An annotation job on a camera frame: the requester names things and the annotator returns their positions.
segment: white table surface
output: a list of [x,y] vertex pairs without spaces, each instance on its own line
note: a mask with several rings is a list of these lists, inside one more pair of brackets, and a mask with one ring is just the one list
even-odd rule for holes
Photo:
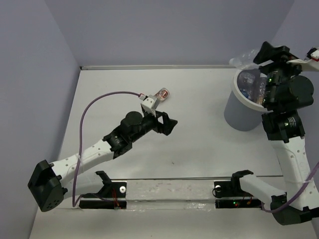
[[30,239],[315,239],[310,222],[281,226],[258,209],[38,212]]
[[[105,170],[113,179],[229,177],[249,169],[256,175],[282,175],[273,149],[259,125],[250,132],[224,120],[235,69],[82,71],[61,149],[60,159],[79,147],[79,120],[96,97],[112,91],[171,95],[159,105],[178,124],[169,136],[150,132],[133,149],[90,172]],[[141,111],[134,96],[110,96],[96,102],[84,120],[84,148],[109,134],[129,111]]]
[[[276,156],[260,125],[239,132],[224,121],[232,69],[82,71],[60,159],[78,150],[79,119],[95,97],[111,91],[171,96],[160,111],[179,121],[168,137],[149,133],[122,157],[91,170],[111,178],[229,177],[250,169],[281,175]],[[97,102],[84,123],[84,147],[107,135],[129,111],[140,111],[132,96]],[[282,184],[282,178],[269,178]],[[258,209],[212,210],[38,210],[30,239],[315,239],[310,222],[281,226]]]

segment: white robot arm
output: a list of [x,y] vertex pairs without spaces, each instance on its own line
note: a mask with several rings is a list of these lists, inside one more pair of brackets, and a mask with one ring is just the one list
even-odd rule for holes
[[234,173],[230,186],[218,188],[216,197],[232,191],[234,195],[249,193],[271,210],[278,223],[290,225],[319,217],[319,192],[312,179],[313,172],[305,151],[305,131],[297,109],[311,105],[314,87],[311,81],[299,74],[301,71],[319,71],[319,50],[312,48],[303,61],[290,53],[286,46],[273,47],[264,42],[254,63],[273,62],[259,67],[267,75],[263,107],[263,127],[273,147],[286,185],[286,192],[258,179],[249,170]]
[[[85,149],[82,153],[81,164],[78,174],[84,173],[100,163],[115,159],[132,148],[132,143],[151,130],[157,133],[169,135],[176,120],[170,119],[165,112],[156,111],[160,100],[155,96],[142,96],[142,116],[139,112],[129,112],[110,134],[103,137],[96,144]],[[60,161],[48,163],[46,160],[40,162],[28,183],[28,188],[37,201],[40,209],[47,212],[57,207],[65,198],[72,194],[72,179],[75,175],[78,154]],[[80,191],[85,194],[97,192],[101,189],[102,180],[99,175],[82,177]]]

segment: white wall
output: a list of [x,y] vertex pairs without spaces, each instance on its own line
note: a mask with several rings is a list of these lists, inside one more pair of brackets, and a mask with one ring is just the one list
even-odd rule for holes
[[[286,45],[291,52],[304,58],[308,50],[319,46],[318,0],[297,0],[282,26],[274,37],[275,45]],[[306,150],[311,168],[319,161],[319,73],[303,74],[312,81],[315,87],[314,104],[300,110],[300,116],[306,131]],[[315,176],[319,187],[319,172]],[[314,228],[319,237],[319,220],[313,221]]]
[[0,238],[27,239],[27,183],[58,156],[79,66],[43,0],[0,1],[0,32]]
[[270,41],[293,0],[45,0],[87,65],[228,64]]

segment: purple cable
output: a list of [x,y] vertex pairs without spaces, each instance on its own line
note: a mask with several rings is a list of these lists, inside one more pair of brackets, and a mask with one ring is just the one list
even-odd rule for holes
[[75,168],[75,172],[74,172],[74,180],[73,180],[73,192],[72,192],[72,206],[75,207],[77,205],[77,203],[79,202],[79,200],[81,199],[82,195],[80,195],[77,200],[75,200],[75,190],[76,190],[76,180],[79,174],[79,169],[80,169],[80,164],[81,164],[81,157],[82,157],[82,146],[83,146],[83,138],[82,138],[82,129],[83,129],[83,121],[84,121],[84,116],[86,114],[86,112],[88,111],[88,109],[95,103],[97,102],[99,99],[104,98],[106,96],[111,96],[111,95],[118,95],[118,94],[128,94],[128,95],[134,95],[139,97],[140,94],[134,93],[134,92],[130,92],[130,91],[116,91],[116,92],[111,92],[111,93],[107,93],[104,95],[99,96],[98,98],[94,99],[84,110],[82,117],[81,117],[81,121],[80,121],[80,147],[79,147],[79,158],[78,161],[76,163],[76,168]]
[[274,210],[267,210],[264,208],[264,203],[262,203],[261,209],[263,211],[265,211],[266,213],[277,213],[277,212],[280,212],[281,210],[285,209],[286,207],[288,207],[292,202],[294,202],[303,193],[303,191],[308,186],[309,181],[314,177],[314,175],[316,174],[318,169],[319,169],[319,162],[315,165],[314,169],[310,172],[309,176],[306,179],[306,182],[302,185],[302,187],[299,189],[299,191],[292,198],[290,198],[285,204],[283,204],[282,206],[280,206]]

